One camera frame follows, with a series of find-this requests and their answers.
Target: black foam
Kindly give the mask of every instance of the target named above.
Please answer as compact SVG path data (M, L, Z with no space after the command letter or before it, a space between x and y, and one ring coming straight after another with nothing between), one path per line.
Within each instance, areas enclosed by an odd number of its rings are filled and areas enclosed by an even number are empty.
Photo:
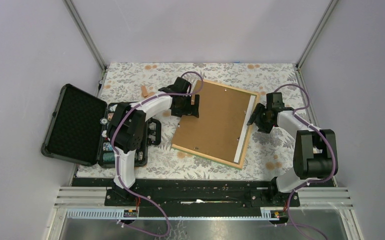
M72 85L66 89L48 141L47 150L71 159L97 162L107 104Z

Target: floral pattern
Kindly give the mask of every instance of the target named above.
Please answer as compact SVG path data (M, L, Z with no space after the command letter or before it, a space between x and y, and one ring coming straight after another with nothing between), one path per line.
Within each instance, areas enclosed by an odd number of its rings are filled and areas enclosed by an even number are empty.
M112 63L109 66L100 98L107 103L132 102L144 99L141 86L151 95L168 86L187 71L196 71L205 79L261 94L266 104L266 93L278 86L297 83L292 64L247 63ZM194 74L185 78L193 84L199 80ZM303 96L295 87L280 90L287 107L304 106ZM306 113L299 113L307 119ZM155 116L161 121L161 144L148 148L148 163L135 168L137 178L150 179L208 179L208 180L270 180L293 165L295 140L281 129L270 134L257 132L253 127L242 170L171 148L171 140L180 120L164 111ZM98 164L79 166L77 177L112 178L114 168Z

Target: wooden block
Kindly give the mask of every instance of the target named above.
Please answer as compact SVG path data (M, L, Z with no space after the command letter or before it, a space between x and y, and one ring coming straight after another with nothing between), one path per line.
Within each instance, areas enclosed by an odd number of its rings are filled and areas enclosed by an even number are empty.
M251 135L247 121L259 94L208 80L198 94L200 118L181 118L172 147L242 169Z
M149 92L147 91L147 87L145 85L142 85L141 86L141 92L142 92L142 96L144 98L148 97L149 96Z

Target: tool case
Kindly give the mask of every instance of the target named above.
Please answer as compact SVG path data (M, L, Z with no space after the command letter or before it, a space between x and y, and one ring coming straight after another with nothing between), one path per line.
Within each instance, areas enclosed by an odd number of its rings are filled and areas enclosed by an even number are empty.
M110 139L105 135L117 103L105 101L66 84L51 115L41 153L49 158L103 168L115 167ZM147 164L148 146L161 142L160 121L150 118L144 127L141 146L135 153L135 167Z

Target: wall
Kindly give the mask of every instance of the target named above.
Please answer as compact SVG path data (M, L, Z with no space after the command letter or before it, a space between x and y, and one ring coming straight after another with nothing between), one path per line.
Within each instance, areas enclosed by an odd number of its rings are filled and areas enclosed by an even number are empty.
M73 165L43 157L60 88L100 69L61 0L0 0L0 239L41 239Z
M107 63L296 63L330 1L73 2Z
M363 235L385 239L385 1L341 1L302 72Z

